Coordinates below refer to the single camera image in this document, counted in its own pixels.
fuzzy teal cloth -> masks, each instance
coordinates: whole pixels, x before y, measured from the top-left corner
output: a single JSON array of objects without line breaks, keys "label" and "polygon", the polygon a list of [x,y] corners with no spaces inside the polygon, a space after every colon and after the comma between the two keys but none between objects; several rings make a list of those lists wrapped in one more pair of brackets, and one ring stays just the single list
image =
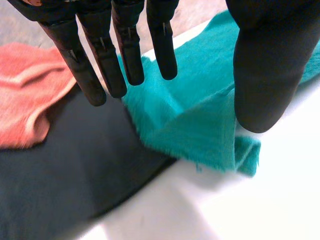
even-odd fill
[{"label": "fuzzy teal cloth", "polygon": [[[127,85],[123,101],[146,146],[223,172],[256,173],[260,141],[235,136],[233,54],[238,32],[228,11],[214,17],[200,35],[175,50],[178,76],[172,81],[163,80],[156,61],[142,58],[145,82]],[[302,82],[320,73],[318,66],[320,44]]]}]

black robotic finger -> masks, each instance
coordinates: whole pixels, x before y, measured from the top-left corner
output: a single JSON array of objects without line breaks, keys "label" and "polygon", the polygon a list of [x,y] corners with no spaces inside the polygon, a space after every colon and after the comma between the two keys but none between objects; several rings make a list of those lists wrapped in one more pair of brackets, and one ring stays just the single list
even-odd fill
[{"label": "black robotic finger", "polygon": [[140,38],[136,24],[144,9],[144,1],[112,0],[112,20],[128,82],[137,86],[144,82]]},{"label": "black robotic finger", "polygon": [[81,45],[76,18],[39,24],[60,51],[88,101],[96,107],[103,105],[107,96]]},{"label": "black robotic finger", "polygon": [[151,33],[156,61],[162,77],[172,80],[178,74],[173,45],[173,18],[179,0],[147,0],[147,23]]},{"label": "black robotic finger", "polygon": [[281,118],[320,39],[320,1],[287,12],[277,21],[254,21],[260,23],[254,24],[257,28],[246,29],[253,25],[236,21],[234,108],[239,123],[254,133],[266,132]]},{"label": "black robotic finger", "polygon": [[114,98],[122,98],[127,93],[127,86],[109,34],[112,6],[110,0],[103,1],[104,9],[79,11],[77,16],[110,95]]}]

metal pin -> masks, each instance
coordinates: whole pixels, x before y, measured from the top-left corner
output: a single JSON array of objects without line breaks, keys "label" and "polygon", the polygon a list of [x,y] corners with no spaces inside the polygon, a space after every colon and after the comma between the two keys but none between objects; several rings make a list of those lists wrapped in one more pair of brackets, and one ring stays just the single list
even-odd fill
[{"label": "metal pin", "polygon": [[100,42],[101,42],[101,44],[102,44],[102,46],[103,46],[104,50],[106,50],[105,42],[104,42],[104,40],[103,40],[103,38],[102,38],[102,37],[100,37]]},{"label": "metal pin", "polygon": [[72,49],[69,50],[69,53],[70,53],[71,57],[73,58],[73,60],[75,60],[77,63],[79,63],[79,60],[78,60],[75,52]]},{"label": "metal pin", "polygon": [[162,27],[163,27],[163,35],[166,35],[166,24],[164,22],[162,23]]},{"label": "metal pin", "polygon": [[131,39],[131,29],[128,27],[129,38]]}]

robotic hand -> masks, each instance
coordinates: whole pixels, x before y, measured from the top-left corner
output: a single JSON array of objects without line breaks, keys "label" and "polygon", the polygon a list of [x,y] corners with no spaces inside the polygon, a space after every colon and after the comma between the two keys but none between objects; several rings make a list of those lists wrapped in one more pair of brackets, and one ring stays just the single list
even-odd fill
[{"label": "robotic hand", "polygon": [[[106,95],[80,43],[76,14],[111,96],[121,98],[127,92],[109,35],[111,16],[129,83],[144,81],[136,29],[144,0],[8,1],[28,19],[40,23],[92,105],[104,104]],[[177,75],[170,20],[178,2],[147,0],[146,4],[156,60],[167,80]],[[235,114],[245,129],[263,133],[288,107],[320,39],[320,1],[226,3],[240,28],[233,57]]]},{"label": "robotic hand", "polygon": [[[127,93],[127,87],[109,34],[111,17],[128,82],[133,86],[144,82],[140,38],[136,28],[139,15],[145,6],[144,0],[9,2],[27,18],[39,22],[57,46],[78,85],[93,106],[103,105],[106,93],[80,42],[76,15],[112,97],[122,98]],[[179,0],[147,0],[146,3],[147,24],[156,60],[166,80],[172,80],[178,73],[170,25],[178,3]]]}]

teal fleece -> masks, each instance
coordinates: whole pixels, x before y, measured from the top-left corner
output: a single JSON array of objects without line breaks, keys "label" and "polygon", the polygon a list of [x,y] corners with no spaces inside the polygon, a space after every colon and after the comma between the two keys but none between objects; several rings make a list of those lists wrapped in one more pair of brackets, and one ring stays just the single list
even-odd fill
[{"label": "teal fleece", "polygon": [[[127,83],[123,102],[147,147],[219,171],[255,175],[260,141],[235,136],[233,54],[238,33],[228,11],[215,16],[201,34],[175,50],[178,76],[171,81],[161,77],[156,61],[142,57],[145,82]],[[319,66],[320,44],[301,82],[319,74]]]}]

